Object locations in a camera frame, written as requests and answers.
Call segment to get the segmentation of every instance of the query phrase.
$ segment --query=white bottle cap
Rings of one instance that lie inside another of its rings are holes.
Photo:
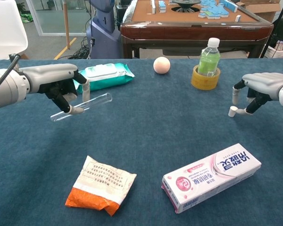
[[[220,43],[220,39],[218,39],[218,38],[210,38],[208,40],[208,47],[218,48],[219,43]]]
[[[231,106],[230,111],[228,112],[228,116],[234,117],[238,108],[236,106]]]

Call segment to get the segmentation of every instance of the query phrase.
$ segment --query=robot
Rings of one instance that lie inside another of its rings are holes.
[[[90,99],[89,81],[79,73],[75,65],[18,68],[19,59],[19,55],[10,56],[12,63],[8,69],[0,69],[0,108],[24,100],[27,94],[44,93],[67,114],[79,114],[84,111],[69,104],[77,98],[73,80],[82,84],[83,102]]]
[[[114,0],[89,0],[96,8],[96,15],[87,28],[89,58],[121,59],[123,49],[121,33],[115,29]]]
[[[283,106],[283,74],[281,73],[254,73],[246,74],[242,80],[233,86],[233,104],[238,104],[238,95],[242,88],[248,87],[247,101],[250,103],[245,109],[231,107],[229,116],[235,113],[252,115],[267,101],[276,100]]]

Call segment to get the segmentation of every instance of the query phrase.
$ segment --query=white chair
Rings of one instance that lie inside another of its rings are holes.
[[[22,55],[28,47],[26,32],[15,0],[0,0],[0,59]]]

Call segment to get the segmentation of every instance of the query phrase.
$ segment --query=teal wet wipes pack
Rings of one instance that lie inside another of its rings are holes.
[[[127,65],[122,63],[96,65],[79,71],[90,83],[90,90],[95,91],[130,82],[135,76]],[[82,86],[75,82],[75,89],[82,93]]]

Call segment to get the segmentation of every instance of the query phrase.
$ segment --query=orange and white packet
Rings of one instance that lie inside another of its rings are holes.
[[[112,216],[127,196],[135,177],[136,174],[99,163],[87,156],[65,205],[105,209]]]

